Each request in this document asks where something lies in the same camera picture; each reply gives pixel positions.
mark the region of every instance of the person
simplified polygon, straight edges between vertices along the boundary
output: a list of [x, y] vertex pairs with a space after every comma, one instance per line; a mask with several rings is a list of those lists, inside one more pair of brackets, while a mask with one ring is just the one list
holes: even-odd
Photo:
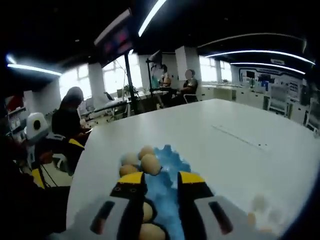
[[198, 88], [198, 80], [195, 79], [196, 72], [192, 69], [188, 69], [185, 72], [186, 81], [183, 84], [183, 88], [177, 90], [173, 97], [173, 91], [169, 91], [165, 95], [161, 96], [161, 101], [165, 107], [174, 107], [185, 104], [185, 94], [196, 94]]
[[[27, 161], [27, 150], [11, 137], [0, 136], [3, 231], [11, 239], [44, 239], [51, 233], [66, 230], [67, 203], [70, 187], [43, 189], [27, 173], [22, 173], [13, 160]], [[52, 154], [39, 158], [52, 161]]]
[[168, 67], [165, 64], [163, 64], [161, 66], [161, 68], [163, 70], [163, 73], [162, 73], [161, 79], [159, 81], [160, 87], [170, 87], [171, 78], [170, 78], [170, 75], [168, 73]]
[[90, 129], [81, 127], [78, 107], [84, 100], [80, 87], [74, 86], [68, 90], [62, 99], [59, 109], [52, 116], [52, 132], [66, 138], [77, 140], [85, 145]]

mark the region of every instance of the white tabletop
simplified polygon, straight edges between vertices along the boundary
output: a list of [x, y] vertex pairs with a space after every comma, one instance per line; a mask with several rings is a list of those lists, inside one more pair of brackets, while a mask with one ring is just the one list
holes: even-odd
[[109, 195], [123, 154], [165, 144], [217, 194], [246, 212], [263, 194], [287, 225], [307, 200], [320, 159], [320, 140], [310, 130], [235, 102], [212, 99], [124, 118], [90, 134], [70, 189], [67, 227], [82, 209]]

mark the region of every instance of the ceiling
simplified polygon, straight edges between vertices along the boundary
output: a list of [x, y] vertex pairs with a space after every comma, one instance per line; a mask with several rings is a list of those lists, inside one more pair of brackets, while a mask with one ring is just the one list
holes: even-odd
[[[5, 95], [41, 89], [57, 76], [26, 70], [8, 69], [5, 55], [10, 53], [19, 64], [63, 72], [74, 64], [88, 61], [94, 40], [120, 13], [131, 8], [132, 32], [137, 33], [157, 0], [90, 1], [86, 4], [29, 2], [8, 6], [12, 16], [4, 26], [4, 52], [1, 66], [5, 72]], [[138, 54], [152, 54], [161, 49], [174, 52], [185, 45], [198, 47], [223, 38], [252, 33], [282, 35], [254, 35], [217, 41], [198, 48], [201, 55], [235, 50], [274, 50], [315, 61], [320, 56], [319, 36], [314, 30], [317, 15], [281, 10], [252, 10], [244, 4], [209, 0], [167, 0], [152, 19], [142, 37], [134, 36]], [[265, 54], [226, 55], [230, 62], [270, 63]], [[285, 56], [286, 66], [311, 72], [310, 64]]]

